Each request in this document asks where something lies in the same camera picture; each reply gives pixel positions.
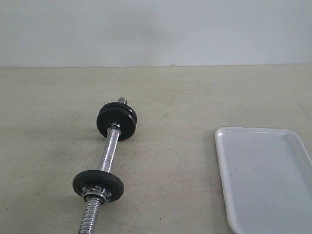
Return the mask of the white rectangular plastic tray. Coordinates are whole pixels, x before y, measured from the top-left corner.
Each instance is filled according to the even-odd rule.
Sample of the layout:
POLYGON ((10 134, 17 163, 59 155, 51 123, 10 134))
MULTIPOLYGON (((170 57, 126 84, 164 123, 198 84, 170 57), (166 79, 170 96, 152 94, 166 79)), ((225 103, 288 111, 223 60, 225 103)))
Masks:
POLYGON ((311 233, 312 160, 295 132, 221 127, 215 144, 234 233, 311 233))

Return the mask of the chrome threaded dumbbell bar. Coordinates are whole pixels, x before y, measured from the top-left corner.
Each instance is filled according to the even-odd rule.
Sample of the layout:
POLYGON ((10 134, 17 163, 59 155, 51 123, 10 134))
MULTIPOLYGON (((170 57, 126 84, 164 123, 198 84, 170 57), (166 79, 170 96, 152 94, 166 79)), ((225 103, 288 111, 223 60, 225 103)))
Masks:
MULTIPOLYGON (((120 97, 117 102, 127 104, 127 99, 125 97, 120 97)), ((108 135, 107 137, 105 137, 106 140, 104 143, 104 148, 100 158, 98 169, 96 170, 110 173, 117 143, 119 142, 118 138, 120 134, 121 132, 117 128, 115 127, 109 128, 108 135)), ((97 200, 96 198, 91 198, 89 201, 86 202, 86 208, 84 210, 82 220, 78 229, 79 234, 94 233, 99 210, 103 204, 101 204, 100 201, 97 200)))

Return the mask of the black weight plate far end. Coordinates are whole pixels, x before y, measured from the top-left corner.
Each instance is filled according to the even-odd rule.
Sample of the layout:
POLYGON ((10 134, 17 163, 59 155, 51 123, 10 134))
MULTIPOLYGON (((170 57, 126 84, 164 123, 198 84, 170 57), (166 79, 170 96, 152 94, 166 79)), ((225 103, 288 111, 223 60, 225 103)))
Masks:
POLYGON ((117 128, 121 134, 118 140, 129 139, 136 131, 137 122, 130 113, 119 108, 107 108, 97 116, 97 128, 99 132, 107 137, 111 127, 117 128))

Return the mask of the chrome spinlock collar nut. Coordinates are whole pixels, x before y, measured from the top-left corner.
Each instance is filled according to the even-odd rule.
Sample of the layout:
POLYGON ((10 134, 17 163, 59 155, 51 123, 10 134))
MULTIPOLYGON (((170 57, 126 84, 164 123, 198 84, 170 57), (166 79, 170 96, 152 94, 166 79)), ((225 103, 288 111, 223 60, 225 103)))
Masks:
POLYGON ((99 186, 95 186, 92 188, 82 188, 82 197, 87 202, 91 198, 96 198, 100 201, 101 204, 108 202, 110 197, 112 196, 112 193, 104 188, 101 188, 99 186))

